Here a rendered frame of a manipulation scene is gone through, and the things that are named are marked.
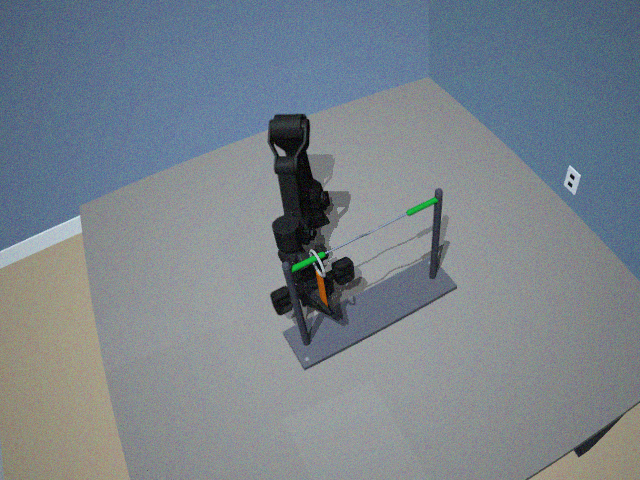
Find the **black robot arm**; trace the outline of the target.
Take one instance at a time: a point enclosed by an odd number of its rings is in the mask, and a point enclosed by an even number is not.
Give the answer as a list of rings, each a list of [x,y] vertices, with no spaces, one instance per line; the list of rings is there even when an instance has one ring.
[[[302,245],[309,245],[317,228],[330,223],[324,210],[330,205],[328,191],[313,178],[307,148],[310,123],[305,114],[275,115],[268,123],[268,145],[275,155],[284,215],[272,222],[278,257],[295,265],[310,257]],[[280,156],[274,143],[284,149]]]

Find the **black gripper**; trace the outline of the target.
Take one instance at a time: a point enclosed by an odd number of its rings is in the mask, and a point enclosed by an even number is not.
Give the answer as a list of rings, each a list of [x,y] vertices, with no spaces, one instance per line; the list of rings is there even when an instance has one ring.
[[[338,285],[344,285],[355,278],[354,264],[348,257],[343,257],[333,263],[332,270],[326,273],[324,280],[326,298],[328,307],[323,303],[314,290],[319,289],[316,270],[312,270],[305,274],[302,274],[301,281],[298,281],[294,272],[293,277],[296,283],[296,289],[299,300],[301,300],[302,306],[310,306],[316,308],[323,313],[331,316],[331,312],[335,314],[334,306],[331,299],[331,294],[334,293],[334,283],[336,281]],[[270,294],[272,304],[275,307],[278,315],[282,315],[292,310],[292,303],[287,286],[284,286]],[[329,310],[330,309],[330,310]]]

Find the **orange handle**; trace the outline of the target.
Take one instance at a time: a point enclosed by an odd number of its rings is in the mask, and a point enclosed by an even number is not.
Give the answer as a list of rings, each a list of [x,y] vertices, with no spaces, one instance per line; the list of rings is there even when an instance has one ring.
[[[324,286],[324,280],[323,280],[323,278],[325,278],[325,276],[326,276],[325,268],[323,266],[323,263],[322,263],[320,257],[318,256],[318,254],[313,249],[310,249],[310,251],[309,251],[310,257],[313,256],[312,253],[316,257],[318,263],[320,264],[321,270],[322,270],[322,273],[321,273],[321,271],[318,269],[316,263],[315,262],[312,263],[314,268],[315,268],[315,270],[316,270],[316,277],[317,277],[317,282],[318,282],[318,287],[319,287],[320,298],[323,301],[323,303],[328,307],[327,298],[326,298],[326,292],[325,292],[325,286]]]

